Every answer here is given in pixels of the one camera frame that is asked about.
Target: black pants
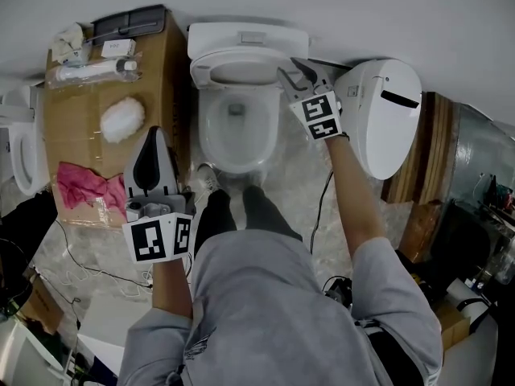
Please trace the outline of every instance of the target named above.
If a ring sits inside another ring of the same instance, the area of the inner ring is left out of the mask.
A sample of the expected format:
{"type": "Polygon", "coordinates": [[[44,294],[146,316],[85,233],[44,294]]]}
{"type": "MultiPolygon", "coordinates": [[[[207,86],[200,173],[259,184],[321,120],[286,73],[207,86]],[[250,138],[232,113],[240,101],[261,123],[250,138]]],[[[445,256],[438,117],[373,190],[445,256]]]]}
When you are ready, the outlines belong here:
{"type": "MultiPolygon", "coordinates": [[[[200,246],[209,237],[236,230],[236,224],[229,209],[230,202],[231,198],[223,190],[215,191],[209,196],[208,206],[202,212],[196,233],[195,256],[200,246]]],[[[251,186],[245,189],[243,205],[248,229],[267,230],[303,241],[303,238],[291,229],[279,209],[265,196],[265,192],[260,187],[251,186]]]]}

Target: marble floor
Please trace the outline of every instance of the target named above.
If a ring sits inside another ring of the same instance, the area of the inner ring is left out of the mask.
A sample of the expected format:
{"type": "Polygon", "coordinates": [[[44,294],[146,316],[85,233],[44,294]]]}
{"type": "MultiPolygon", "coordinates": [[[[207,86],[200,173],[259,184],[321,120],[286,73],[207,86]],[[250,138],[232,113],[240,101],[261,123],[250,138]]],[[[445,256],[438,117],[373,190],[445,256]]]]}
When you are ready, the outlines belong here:
{"type": "MultiPolygon", "coordinates": [[[[338,73],[341,70],[334,69],[331,72],[338,73]]],[[[195,172],[198,165],[204,162],[197,127],[198,121],[196,116],[193,116],[191,127],[192,164],[189,182],[193,191],[196,192],[197,216],[194,219],[193,232],[196,231],[200,214],[208,200],[195,172]]],[[[320,194],[329,171],[330,164],[325,144],[310,142],[303,127],[287,109],[286,104],[282,104],[278,144],[266,167],[263,189],[278,206],[291,227],[302,235],[307,245],[311,239],[320,194]]],[[[377,196],[378,207],[385,221],[388,237],[396,247],[406,226],[411,203],[386,204],[379,199],[382,182],[376,179],[369,179],[369,182],[377,196]]],[[[231,187],[229,194],[233,197],[231,210],[237,226],[244,228],[245,212],[241,202],[241,193],[237,188],[231,187]]],[[[3,215],[26,198],[18,190],[13,179],[3,183],[0,196],[2,197],[3,215]]],[[[82,228],[67,224],[64,224],[64,230],[70,251],[82,265],[103,269],[109,273],[146,284],[148,267],[136,266],[132,263],[121,231],[82,228]]],[[[73,345],[76,336],[74,311],[81,320],[94,294],[109,294],[115,298],[126,298],[133,302],[149,302],[151,293],[148,289],[138,288],[133,283],[119,281],[105,274],[95,276],[95,273],[78,267],[68,255],[65,241],[63,230],[54,223],[34,257],[34,264],[54,286],[48,285],[49,290],[65,311],[60,333],[68,345],[73,345]],[[72,307],[56,290],[69,301],[79,298],[80,303],[75,303],[74,310],[72,310],[72,307]]],[[[313,265],[320,287],[330,276],[337,274],[352,276],[352,263],[346,248],[336,206],[334,185],[331,181],[323,202],[320,226],[314,244],[313,265]]]]}

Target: toilet bowl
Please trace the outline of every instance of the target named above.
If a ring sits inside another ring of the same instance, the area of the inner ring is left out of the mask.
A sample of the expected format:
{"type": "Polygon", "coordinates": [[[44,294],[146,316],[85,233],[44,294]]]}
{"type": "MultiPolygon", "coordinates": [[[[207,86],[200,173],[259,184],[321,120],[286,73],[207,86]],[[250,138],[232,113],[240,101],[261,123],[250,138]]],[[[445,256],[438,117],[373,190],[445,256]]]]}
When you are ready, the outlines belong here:
{"type": "Polygon", "coordinates": [[[304,31],[254,23],[196,23],[189,29],[190,73],[199,92],[200,146],[218,169],[260,170],[277,142],[282,89],[278,67],[302,75],[290,57],[307,58],[304,31]]]}
{"type": "Polygon", "coordinates": [[[2,106],[32,109],[33,121],[23,121],[11,115],[2,119],[9,131],[10,160],[14,179],[24,195],[33,195],[50,181],[47,152],[43,140],[43,89],[25,86],[2,97],[2,106]]]}

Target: white wall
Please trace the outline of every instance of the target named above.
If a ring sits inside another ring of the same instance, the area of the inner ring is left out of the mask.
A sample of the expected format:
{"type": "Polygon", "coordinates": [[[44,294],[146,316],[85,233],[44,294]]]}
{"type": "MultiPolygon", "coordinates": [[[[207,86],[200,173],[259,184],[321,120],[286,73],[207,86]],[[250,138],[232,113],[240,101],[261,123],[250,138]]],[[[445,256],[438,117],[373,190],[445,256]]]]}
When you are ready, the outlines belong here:
{"type": "Polygon", "coordinates": [[[515,0],[0,0],[0,82],[41,71],[52,36],[71,22],[154,3],[183,26],[234,15],[284,21],[312,35],[315,58],[399,58],[426,90],[515,123],[515,0]]]}

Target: gray shirt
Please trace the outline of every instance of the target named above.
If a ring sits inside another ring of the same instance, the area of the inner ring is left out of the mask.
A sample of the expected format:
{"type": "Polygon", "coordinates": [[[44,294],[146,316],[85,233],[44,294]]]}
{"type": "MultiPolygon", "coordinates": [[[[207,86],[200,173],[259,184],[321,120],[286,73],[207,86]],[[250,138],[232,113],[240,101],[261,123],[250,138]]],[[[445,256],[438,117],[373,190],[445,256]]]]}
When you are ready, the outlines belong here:
{"type": "Polygon", "coordinates": [[[355,325],[370,319],[433,384],[440,325],[390,242],[362,244],[353,267],[349,313],[323,295],[299,241],[258,230],[214,236],[193,266],[193,321],[150,310],[129,331],[118,384],[391,384],[355,325]]]}

